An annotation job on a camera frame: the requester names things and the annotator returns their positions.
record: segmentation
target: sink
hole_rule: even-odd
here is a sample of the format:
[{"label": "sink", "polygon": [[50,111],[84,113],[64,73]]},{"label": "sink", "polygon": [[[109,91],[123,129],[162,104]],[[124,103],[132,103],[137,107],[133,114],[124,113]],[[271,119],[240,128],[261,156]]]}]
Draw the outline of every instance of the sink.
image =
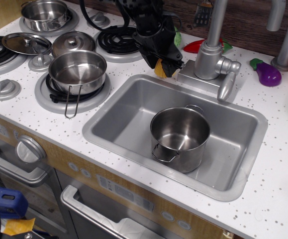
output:
[{"label": "sink", "polygon": [[[197,105],[210,125],[201,165],[181,173],[152,156],[150,122],[170,107]],[[237,199],[268,128],[259,112],[147,76],[130,77],[84,125],[91,143],[220,201]]]}]

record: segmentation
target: stove knob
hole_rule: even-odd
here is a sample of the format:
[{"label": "stove knob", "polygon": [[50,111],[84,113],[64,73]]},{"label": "stove knob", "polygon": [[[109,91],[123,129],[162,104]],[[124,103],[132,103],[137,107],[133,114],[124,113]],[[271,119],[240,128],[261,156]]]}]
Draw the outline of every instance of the stove knob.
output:
[{"label": "stove knob", "polygon": [[91,16],[92,22],[98,27],[106,27],[110,24],[110,20],[107,16],[104,16],[103,12],[98,12],[94,16]]},{"label": "stove knob", "polygon": [[31,137],[21,135],[15,154],[25,163],[34,163],[46,157],[43,148]]},{"label": "stove knob", "polygon": [[21,91],[21,86],[17,81],[5,79],[0,81],[0,101],[6,101],[17,96]]},{"label": "stove knob", "polygon": [[47,71],[49,69],[49,65],[53,59],[54,59],[53,56],[40,53],[39,55],[33,57],[29,61],[28,66],[29,66],[30,70],[34,71],[34,72]]}]

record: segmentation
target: yellow cloth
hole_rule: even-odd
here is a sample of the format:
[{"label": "yellow cloth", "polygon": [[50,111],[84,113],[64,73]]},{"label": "yellow cloth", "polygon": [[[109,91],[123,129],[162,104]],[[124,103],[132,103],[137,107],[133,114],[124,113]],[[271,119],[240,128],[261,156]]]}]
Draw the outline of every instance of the yellow cloth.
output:
[{"label": "yellow cloth", "polygon": [[158,59],[156,66],[155,66],[155,74],[162,78],[167,78],[163,66],[162,66],[162,59]]},{"label": "yellow cloth", "polygon": [[33,229],[35,218],[31,220],[9,219],[6,222],[4,234],[9,236],[30,232]]}]

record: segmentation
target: metal pot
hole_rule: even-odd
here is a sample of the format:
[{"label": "metal pot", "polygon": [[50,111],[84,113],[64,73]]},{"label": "metal pot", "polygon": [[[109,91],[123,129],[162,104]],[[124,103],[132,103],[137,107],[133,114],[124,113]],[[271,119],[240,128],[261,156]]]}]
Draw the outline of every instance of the metal pot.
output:
[{"label": "metal pot", "polygon": [[210,136],[206,118],[189,107],[197,106],[162,110],[150,124],[153,157],[182,173],[191,172],[200,165]]},{"label": "metal pot", "polygon": [[58,0],[37,0],[22,4],[25,24],[34,31],[53,31],[71,19],[67,5]]},{"label": "metal pot", "polygon": [[68,93],[66,117],[69,96],[78,95],[75,116],[80,95],[94,92],[103,85],[106,68],[106,60],[101,55],[87,50],[66,52],[52,60],[49,65],[49,75],[57,88]]}]

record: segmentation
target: toy pepper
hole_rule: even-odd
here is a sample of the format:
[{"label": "toy pepper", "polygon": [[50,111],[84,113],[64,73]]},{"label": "toy pepper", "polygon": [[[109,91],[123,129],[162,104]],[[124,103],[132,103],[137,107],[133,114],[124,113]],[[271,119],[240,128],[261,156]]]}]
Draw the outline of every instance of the toy pepper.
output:
[{"label": "toy pepper", "polygon": [[[184,47],[184,51],[190,52],[190,53],[198,53],[199,48],[204,41],[205,40],[199,40],[199,41],[194,41],[192,43],[189,43],[187,46]],[[228,50],[232,49],[232,46],[225,39],[220,38],[219,41],[221,42],[221,45],[222,45],[222,53],[225,53]]]}]

